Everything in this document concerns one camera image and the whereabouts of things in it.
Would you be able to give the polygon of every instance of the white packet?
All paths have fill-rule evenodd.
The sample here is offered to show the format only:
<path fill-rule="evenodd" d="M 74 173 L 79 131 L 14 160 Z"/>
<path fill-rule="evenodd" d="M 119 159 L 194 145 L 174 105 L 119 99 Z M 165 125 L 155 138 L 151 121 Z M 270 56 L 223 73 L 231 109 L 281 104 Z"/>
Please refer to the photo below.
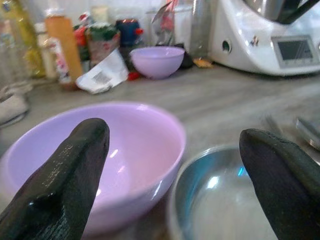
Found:
<path fill-rule="evenodd" d="M 119 50 L 76 80 L 76 85 L 91 94 L 106 92 L 128 79 L 129 71 Z"/>

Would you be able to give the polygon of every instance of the large purple bowl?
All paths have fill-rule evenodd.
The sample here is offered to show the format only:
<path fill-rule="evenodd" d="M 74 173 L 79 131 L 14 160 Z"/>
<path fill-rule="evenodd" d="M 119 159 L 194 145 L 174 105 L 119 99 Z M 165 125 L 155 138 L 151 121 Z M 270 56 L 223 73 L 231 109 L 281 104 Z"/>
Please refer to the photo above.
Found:
<path fill-rule="evenodd" d="M 110 127 L 110 148 L 85 234 L 122 227 L 150 210 L 172 184 L 186 144 L 170 113 L 142 103 L 115 102 L 66 111 L 25 133 L 0 162 L 0 191 L 11 199 L 27 178 L 88 118 Z"/>
<path fill-rule="evenodd" d="M 142 75 L 151 79 L 164 79 L 181 66 L 185 50 L 174 46 L 153 46 L 133 50 L 133 65 Z"/>

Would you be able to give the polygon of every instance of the barcode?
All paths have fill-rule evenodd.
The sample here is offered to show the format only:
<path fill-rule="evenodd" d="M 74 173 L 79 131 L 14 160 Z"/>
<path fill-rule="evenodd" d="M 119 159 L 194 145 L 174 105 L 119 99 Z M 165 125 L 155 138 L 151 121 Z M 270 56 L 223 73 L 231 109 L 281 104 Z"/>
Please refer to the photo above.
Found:
<path fill-rule="evenodd" d="M 102 71 L 93 77 L 97 84 L 107 84 L 111 78 L 107 77 Z"/>

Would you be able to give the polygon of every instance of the orange bottle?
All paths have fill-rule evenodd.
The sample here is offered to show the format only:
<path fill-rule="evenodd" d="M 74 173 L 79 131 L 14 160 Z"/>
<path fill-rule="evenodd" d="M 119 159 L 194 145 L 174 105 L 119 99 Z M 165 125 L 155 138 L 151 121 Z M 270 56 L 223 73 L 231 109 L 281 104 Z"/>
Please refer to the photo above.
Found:
<path fill-rule="evenodd" d="M 45 25 L 48 35 L 60 41 L 68 66 L 70 82 L 64 82 L 62 85 L 67 90 L 75 90 L 77 89 L 76 80 L 83 75 L 83 68 L 71 20 L 64 15 L 61 9 L 48 9 Z"/>

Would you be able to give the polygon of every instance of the digital display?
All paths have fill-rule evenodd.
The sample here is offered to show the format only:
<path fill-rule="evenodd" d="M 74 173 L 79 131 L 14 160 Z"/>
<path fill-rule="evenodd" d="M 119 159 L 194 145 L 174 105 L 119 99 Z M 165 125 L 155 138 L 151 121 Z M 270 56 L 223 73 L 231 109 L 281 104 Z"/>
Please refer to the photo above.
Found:
<path fill-rule="evenodd" d="M 313 58 L 307 40 L 278 41 L 277 43 L 284 61 Z"/>

